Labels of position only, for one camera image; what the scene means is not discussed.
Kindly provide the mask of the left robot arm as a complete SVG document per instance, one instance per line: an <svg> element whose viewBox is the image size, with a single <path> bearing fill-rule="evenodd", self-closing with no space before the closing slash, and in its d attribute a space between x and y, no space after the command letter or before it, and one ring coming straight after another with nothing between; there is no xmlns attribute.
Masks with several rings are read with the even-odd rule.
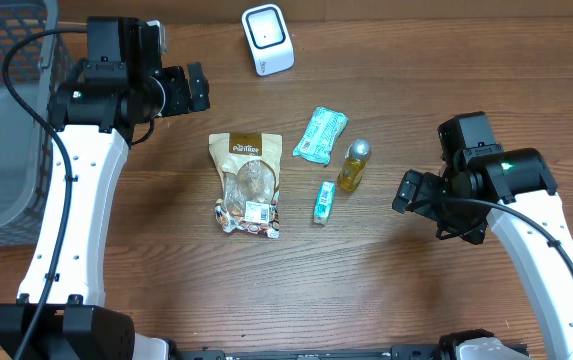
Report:
<svg viewBox="0 0 573 360"><path fill-rule="evenodd" d="M38 124L53 144L38 242L12 304L0 304L0 347L14 359L159 359L173 342L139 334L105 305L104 255L116 185L137 125L207 110L199 63L163 65L158 21L91 17L87 54Z"/></svg>

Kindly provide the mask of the yellow liquid bottle grey cap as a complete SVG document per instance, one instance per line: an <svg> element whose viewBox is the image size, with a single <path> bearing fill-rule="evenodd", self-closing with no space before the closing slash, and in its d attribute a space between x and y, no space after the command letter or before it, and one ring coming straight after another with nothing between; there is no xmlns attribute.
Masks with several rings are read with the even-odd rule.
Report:
<svg viewBox="0 0 573 360"><path fill-rule="evenodd" d="M342 190L354 192L357 189L371 154L371 145L365 139L356 139L349 146L337 178L337 184Z"/></svg>

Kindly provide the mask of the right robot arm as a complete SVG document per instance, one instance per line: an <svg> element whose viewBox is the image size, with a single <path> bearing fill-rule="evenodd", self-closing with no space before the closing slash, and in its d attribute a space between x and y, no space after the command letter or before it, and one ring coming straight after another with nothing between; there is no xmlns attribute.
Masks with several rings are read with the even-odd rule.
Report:
<svg viewBox="0 0 573 360"><path fill-rule="evenodd" d="M440 240L500 240L551 359L573 359L573 239L558 185L533 148L507 151L487 115L457 115L438 129L441 174L409 170L392 207L434 221Z"/></svg>

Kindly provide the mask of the brown white snack bag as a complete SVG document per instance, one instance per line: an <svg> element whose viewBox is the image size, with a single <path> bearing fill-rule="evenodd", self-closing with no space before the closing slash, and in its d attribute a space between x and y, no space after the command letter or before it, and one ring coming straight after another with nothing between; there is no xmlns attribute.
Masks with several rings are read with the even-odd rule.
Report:
<svg viewBox="0 0 573 360"><path fill-rule="evenodd" d="M214 208L222 230L277 239L282 137L266 133L211 134L209 153L223 189Z"/></svg>

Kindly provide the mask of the Kleenex tissue pack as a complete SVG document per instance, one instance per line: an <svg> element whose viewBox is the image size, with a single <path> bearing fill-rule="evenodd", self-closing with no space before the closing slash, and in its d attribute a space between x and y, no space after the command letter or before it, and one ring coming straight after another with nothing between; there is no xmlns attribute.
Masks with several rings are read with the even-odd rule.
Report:
<svg viewBox="0 0 573 360"><path fill-rule="evenodd" d="M326 225L328 223L334 204L335 190L334 182L324 181L320 186L313 211L313 221L316 224Z"/></svg>

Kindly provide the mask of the teal snack packet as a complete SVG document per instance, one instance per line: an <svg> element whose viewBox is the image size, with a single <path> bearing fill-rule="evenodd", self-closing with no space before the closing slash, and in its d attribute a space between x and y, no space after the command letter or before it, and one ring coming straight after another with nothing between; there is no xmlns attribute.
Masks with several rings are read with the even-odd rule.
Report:
<svg viewBox="0 0 573 360"><path fill-rule="evenodd" d="M313 112L307 128L292 155L322 165L328 165L337 139L348 123L342 113L319 106Z"/></svg>

